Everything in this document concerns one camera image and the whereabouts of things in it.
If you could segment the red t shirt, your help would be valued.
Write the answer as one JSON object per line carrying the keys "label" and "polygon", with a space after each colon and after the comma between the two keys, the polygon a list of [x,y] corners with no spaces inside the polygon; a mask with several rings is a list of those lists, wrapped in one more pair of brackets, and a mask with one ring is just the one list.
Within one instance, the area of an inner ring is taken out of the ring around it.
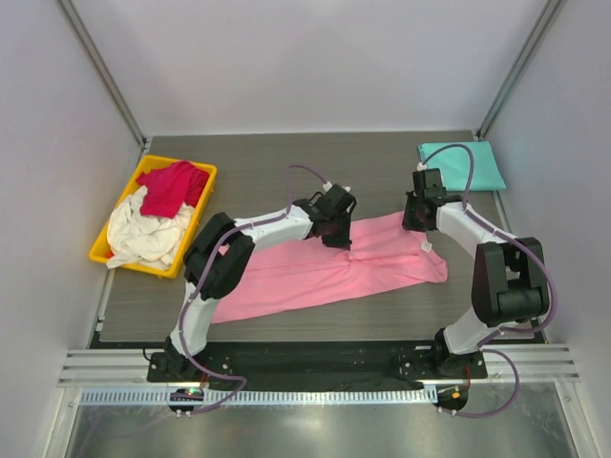
{"label": "red t shirt", "polygon": [[147,217],[173,219],[183,204],[195,208],[210,174],[188,161],[142,173],[137,184],[147,191],[140,213]]}

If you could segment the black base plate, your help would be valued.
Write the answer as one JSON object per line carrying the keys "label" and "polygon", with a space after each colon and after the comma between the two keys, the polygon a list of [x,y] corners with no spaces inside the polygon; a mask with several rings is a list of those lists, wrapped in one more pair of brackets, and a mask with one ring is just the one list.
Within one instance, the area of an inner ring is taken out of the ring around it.
{"label": "black base plate", "polygon": [[452,356],[433,341],[212,342],[195,360],[243,376],[247,391],[389,391],[488,376],[480,352]]}

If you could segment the aluminium frame post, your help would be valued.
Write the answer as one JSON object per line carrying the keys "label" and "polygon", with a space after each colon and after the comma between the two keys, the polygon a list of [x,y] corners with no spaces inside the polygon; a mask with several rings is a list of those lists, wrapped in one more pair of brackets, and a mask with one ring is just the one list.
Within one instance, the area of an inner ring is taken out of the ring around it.
{"label": "aluminium frame post", "polygon": [[106,65],[101,52],[89,33],[87,26],[85,25],[74,2],[71,0],[56,0],[55,4],[64,16],[81,49],[84,51],[88,61],[98,77],[99,82],[101,83],[101,86],[111,98],[117,112],[119,113],[132,137],[135,139],[140,150],[143,151],[147,144],[147,137],[140,129],[136,118],[129,108],[121,90],[117,86],[110,69]]}
{"label": "aluminium frame post", "polygon": [[553,27],[558,15],[566,4],[564,0],[547,0],[537,15],[537,19],[522,44],[510,70],[499,87],[493,102],[485,114],[480,126],[474,130],[476,140],[484,140],[492,130],[495,122],[516,89],[520,79],[533,61],[545,36]]}

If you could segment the pink t shirt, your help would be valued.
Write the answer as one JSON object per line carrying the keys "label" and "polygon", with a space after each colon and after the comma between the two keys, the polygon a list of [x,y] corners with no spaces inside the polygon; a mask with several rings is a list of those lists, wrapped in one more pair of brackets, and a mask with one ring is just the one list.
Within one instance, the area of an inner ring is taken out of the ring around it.
{"label": "pink t shirt", "polygon": [[236,289],[221,300],[214,323],[358,299],[448,278],[447,263],[425,234],[406,231],[400,212],[354,221],[352,245],[340,250],[318,239],[256,253]]}

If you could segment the white t shirt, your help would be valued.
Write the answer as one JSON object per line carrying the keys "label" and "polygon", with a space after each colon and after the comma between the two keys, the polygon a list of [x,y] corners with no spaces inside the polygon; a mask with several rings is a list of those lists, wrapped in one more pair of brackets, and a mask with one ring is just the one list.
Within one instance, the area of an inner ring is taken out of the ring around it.
{"label": "white t shirt", "polygon": [[106,239],[113,254],[106,261],[109,269],[139,264],[165,271],[175,261],[195,208],[183,204],[173,219],[143,216],[140,206],[146,191],[139,187],[110,215]]}

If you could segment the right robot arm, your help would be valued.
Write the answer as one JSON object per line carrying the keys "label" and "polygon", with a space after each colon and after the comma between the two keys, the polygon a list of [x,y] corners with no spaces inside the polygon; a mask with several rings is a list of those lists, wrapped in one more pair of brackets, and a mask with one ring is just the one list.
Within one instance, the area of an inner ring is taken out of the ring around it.
{"label": "right robot arm", "polygon": [[537,239],[519,239],[483,219],[460,196],[450,195],[437,169],[412,174],[403,228],[438,231],[474,260],[471,307],[455,323],[438,330],[430,363],[442,378],[458,378],[480,359],[480,345],[499,330],[514,328],[548,313],[550,298]]}

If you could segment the aluminium front rail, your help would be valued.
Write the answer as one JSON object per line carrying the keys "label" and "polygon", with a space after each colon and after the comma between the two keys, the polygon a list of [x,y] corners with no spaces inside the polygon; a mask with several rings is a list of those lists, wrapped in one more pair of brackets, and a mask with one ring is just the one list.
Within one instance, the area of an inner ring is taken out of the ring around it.
{"label": "aluminium front rail", "polygon": [[[497,352],[509,357],[523,383],[578,383],[577,365],[562,343],[487,345],[484,355],[494,383],[513,380],[511,368]],[[63,363],[61,385],[139,385],[146,382],[149,362],[135,349],[71,350]]]}

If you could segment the left aluminium frame post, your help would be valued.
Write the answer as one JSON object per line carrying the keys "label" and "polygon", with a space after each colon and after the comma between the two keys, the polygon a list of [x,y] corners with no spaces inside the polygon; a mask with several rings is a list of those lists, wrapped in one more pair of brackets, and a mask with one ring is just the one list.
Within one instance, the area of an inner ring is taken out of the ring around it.
{"label": "left aluminium frame post", "polygon": [[117,112],[119,113],[132,137],[135,139],[140,150],[143,151],[147,144],[147,137],[140,129],[136,118],[129,108],[121,90],[117,86],[110,69],[106,65],[101,52],[89,33],[87,26],[85,25],[74,2],[71,0],[56,0],[55,4],[64,16],[81,49],[84,51],[88,61],[98,77],[99,82],[101,83],[101,86],[111,98]]}

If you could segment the folded teal t shirt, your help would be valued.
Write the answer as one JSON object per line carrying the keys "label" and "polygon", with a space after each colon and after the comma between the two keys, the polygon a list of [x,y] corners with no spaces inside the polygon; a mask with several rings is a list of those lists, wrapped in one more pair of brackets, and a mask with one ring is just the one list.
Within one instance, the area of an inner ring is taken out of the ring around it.
{"label": "folded teal t shirt", "polygon": [[506,183],[498,170],[489,142],[423,143],[418,146],[420,161],[428,168],[437,168],[448,191],[462,192],[466,188],[472,152],[474,173],[470,190],[477,192],[501,191]]}

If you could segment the right aluminium frame post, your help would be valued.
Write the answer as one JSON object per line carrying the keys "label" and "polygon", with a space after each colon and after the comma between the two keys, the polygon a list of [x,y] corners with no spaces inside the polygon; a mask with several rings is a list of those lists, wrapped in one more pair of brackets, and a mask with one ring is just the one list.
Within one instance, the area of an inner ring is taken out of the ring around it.
{"label": "right aluminium frame post", "polygon": [[499,87],[493,102],[485,114],[480,126],[474,130],[476,140],[484,140],[492,130],[495,122],[516,89],[520,79],[533,61],[545,36],[553,27],[558,15],[566,4],[564,0],[547,0],[537,15],[537,19],[522,44],[510,70]]}

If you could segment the yellow plastic bin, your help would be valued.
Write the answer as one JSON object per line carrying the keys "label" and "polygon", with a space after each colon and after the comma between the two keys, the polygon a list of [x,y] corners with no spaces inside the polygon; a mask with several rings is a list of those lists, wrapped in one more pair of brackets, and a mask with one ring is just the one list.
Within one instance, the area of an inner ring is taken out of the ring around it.
{"label": "yellow plastic bin", "polygon": [[206,175],[195,205],[183,202],[172,218],[143,216],[147,188],[137,179],[156,171],[165,171],[178,161],[164,156],[144,156],[133,172],[116,207],[97,236],[89,252],[94,262],[109,269],[124,268],[160,278],[175,278],[182,266],[182,256],[194,238],[214,187],[218,169],[212,164],[194,162],[192,166]]}

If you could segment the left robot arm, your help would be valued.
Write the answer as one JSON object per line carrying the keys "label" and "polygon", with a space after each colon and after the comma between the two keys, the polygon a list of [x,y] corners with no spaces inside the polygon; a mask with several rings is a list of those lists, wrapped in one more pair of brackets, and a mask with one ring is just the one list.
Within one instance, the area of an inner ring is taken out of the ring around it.
{"label": "left robot arm", "polygon": [[276,245],[319,238],[324,246],[348,250],[356,198],[349,188],[326,184],[323,192],[282,210],[250,219],[214,215],[183,257],[185,296],[177,324],[164,342],[161,370],[189,382],[202,370],[199,355],[223,298],[239,285],[251,257]]}

